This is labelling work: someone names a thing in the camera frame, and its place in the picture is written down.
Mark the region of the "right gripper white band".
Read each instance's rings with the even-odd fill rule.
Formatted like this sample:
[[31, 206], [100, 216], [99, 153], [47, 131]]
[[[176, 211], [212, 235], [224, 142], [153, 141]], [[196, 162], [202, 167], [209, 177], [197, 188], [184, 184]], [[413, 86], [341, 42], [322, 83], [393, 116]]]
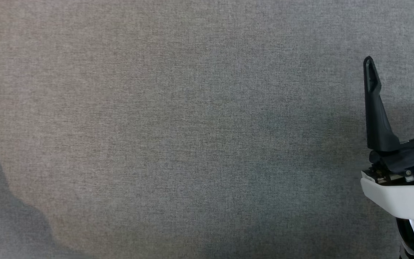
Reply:
[[363, 61], [367, 147], [371, 166], [362, 171], [364, 195], [396, 218], [414, 220], [414, 139], [400, 143], [381, 99], [372, 57]]

